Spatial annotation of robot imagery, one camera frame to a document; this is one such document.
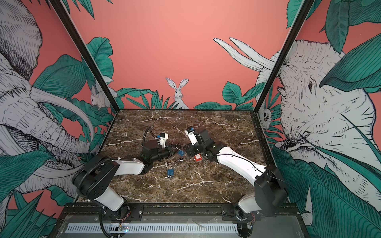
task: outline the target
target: black cable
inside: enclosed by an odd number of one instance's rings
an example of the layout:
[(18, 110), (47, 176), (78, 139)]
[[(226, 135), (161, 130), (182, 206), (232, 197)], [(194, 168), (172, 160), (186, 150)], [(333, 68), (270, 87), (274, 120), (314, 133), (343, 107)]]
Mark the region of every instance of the black cable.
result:
[(152, 132), (152, 128), (149, 126), (146, 131), (144, 132), (144, 136), (143, 136), (143, 140), (142, 140), (142, 146), (144, 146), (145, 142), (146, 142), (146, 136), (147, 136), (147, 132), (150, 132), (151, 135), (156, 139), (156, 136), (154, 135), (154, 133)]
[(237, 156), (237, 155), (233, 155), (233, 154), (219, 154), (219, 155), (215, 155), (215, 156), (213, 156), (213, 157), (217, 157), (217, 156), (220, 156), (220, 155), (231, 155), (231, 156), (234, 156), (234, 157), (237, 157), (237, 158), (246, 160), (246, 161), (249, 162), (252, 166), (254, 166), (254, 168), (258, 169), (257, 167), (255, 167), (254, 163), (253, 163), (251, 160), (247, 160), (247, 159), (242, 158), (242, 157)]
[(107, 236), (108, 238), (114, 238), (114, 237), (122, 237), (122, 236), (124, 236), (125, 233), (118, 234), (117, 236), (111, 236), (111, 235), (109, 235), (109, 234), (106, 232), (106, 230), (104, 229), (104, 226), (103, 226), (103, 211), (104, 211), (104, 209), (101, 209), (101, 210), (99, 211), (99, 225), (100, 225), (100, 227), (101, 227), (101, 230), (102, 230), (103, 234), (104, 234), (105, 236)]
[(109, 157), (107, 157), (106, 159), (103, 159), (103, 160), (101, 160), (101, 161), (99, 161), (98, 163), (96, 163), (86, 174), (85, 174), (85, 176), (83, 176), (82, 177), (82, 179), (81, 179), (81, 181), (79, 182), (79, 184), (77, 185), (77, 194), (78, 194), (78, 196), (83, 196), (83, 197), (85, 197), (85, 195), (83, 195), (82, 193), (81, 193), (81, 187), (82, 187), (82, 184), (83, 184), (83, 182), (85, 181), (85, 179), (86, 179), (86, 177), (89, 175), (89, 174), (91, 174), (92, 172), (94, 172), (98, 167), (100, 167), (103, 163), (106, 163), (106, 162), (109, 162), (109, 161), (111, 161), (111, 160), (114, 160), (115, 158), (109, 158)]
[[(276, 178), (276, 177), (272, 177), (272, 176), (270, 176), (270, 175), (268, 175), (268, 174), (267, 174), (266, 176), (269, 176), (269, 177), (274, 178), (274, 179), (278, 179), (278, 178)], [(302, 195), (300, 194), (299, 190), (298, 190), (296, 187), (294, 187), (292, 184), (290, 184), (290, 183), (288, 183), (288, 182), (286, 182), (286, 181), (284, 181), (284, 180), (281, 180), (281, 179), (278, 179), (278, 180), (279, 180), (279, 181), (282, 181), (282, 182), (284, 182), (284, 183), (286, 183), (286, 184), (288, 184), (288, 185), (290, 185), (291, 187), (293, 187), (293, 188), (298, 192), (298, 194), (299, 194), (299, 199), (298, 199), (296, 202), (294, 202), (294, 203), (299, 202), (300, 199), (302, 198)]]

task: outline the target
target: elephant ear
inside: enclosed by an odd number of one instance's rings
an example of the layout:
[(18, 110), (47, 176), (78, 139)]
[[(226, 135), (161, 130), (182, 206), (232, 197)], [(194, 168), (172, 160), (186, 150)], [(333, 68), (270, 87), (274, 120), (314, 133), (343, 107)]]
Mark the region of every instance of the elephant ear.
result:
[(21, 1), (0, 0), (0, 8), (0, 53), (29, 80), (42, 45), (40, 29)]

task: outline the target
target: rabbit ear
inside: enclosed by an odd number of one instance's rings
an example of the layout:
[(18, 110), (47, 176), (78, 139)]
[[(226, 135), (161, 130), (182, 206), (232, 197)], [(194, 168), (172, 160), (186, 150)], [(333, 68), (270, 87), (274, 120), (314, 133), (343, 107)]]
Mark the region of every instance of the rabbit ear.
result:
[(94, 85), (91, 87), (91, 93), (96, 94)]
[(170, 79), (170, 78), (165, 78), (165, 79), (167, 80), (167, 82), (171, 88), (177, 89), (176, 84), (174, 83), (174, 81), (172, 81), (172, 79)]
[(185, 86), (185, 84), (187, 84), (188, 83), (188, 79), (186, 78), (186, 79), (183, 79), (182, 81), (181, 81), (181, 83), (180, 83), (180, 86), (179, 86), (179, 88), (182, 88), (182, 87), (184, 87)]

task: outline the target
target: rabbit illustration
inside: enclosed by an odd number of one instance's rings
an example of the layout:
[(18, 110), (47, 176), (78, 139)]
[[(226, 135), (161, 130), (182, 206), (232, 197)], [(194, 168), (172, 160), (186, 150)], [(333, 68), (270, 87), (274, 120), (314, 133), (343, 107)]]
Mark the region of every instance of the rabbit illustration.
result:
[[(105, 75), (102, 75), (103, 80), (106, 82), (107, 86), (109, 83), (111, 83), (113, 80)], [(110, 93), (113, 97), (117, 97), (118, 94), (108, 86)], [(98, 82), (95, 83), (91, 87), (91, 104), (98, 106), (98, 109), (100, 110), (101, 107), (110, 107), (110, 101), (106, 97), (106, 94), (103, 92), (101, 86)]]
[(185, 105), (185, 103), (182, 101), (182, 93), (181, 93), (181, 88), (184, 87), (187, 83), (188, 83), (188, 79), (183, 79), (179, 85), (179, 87), (176, 87), (176, 84), (174, 83), (174, 81), (172, 81), (170, 78), (165, 78), (169, 84), (169, 86), (171, 88), (174, 88), (174, 105), (178, 104), (176, 109), (189, 109), (189, 107), (187, 107)]

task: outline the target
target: pink wall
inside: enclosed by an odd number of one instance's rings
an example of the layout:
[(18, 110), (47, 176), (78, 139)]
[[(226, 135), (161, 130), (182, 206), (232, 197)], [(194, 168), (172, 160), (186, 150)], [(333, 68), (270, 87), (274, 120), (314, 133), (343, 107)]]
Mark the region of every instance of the pink wall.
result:
[[(206, 101), (229, 104), (222, 98), (227, 81), (244, 93), (258, 76), (233, 60), (213, 38), (230, 42), (229, 37), (234, 37), (270, 58), (281, 49), (289, 30), (287, 1), (93, 1), (95, 19), (81, 5), (80, 12), (68, 3), (86, 43), (94, 37), (110, 40), (114, 52), (111, 88), (158, 90), (164, 98), (171, 96), (171, 103), (174, 90), (165, 77), (177, 86), (188, 78), (182, 93), (190, 109)], [(123, 102), (125, 108), (137, 108)]]

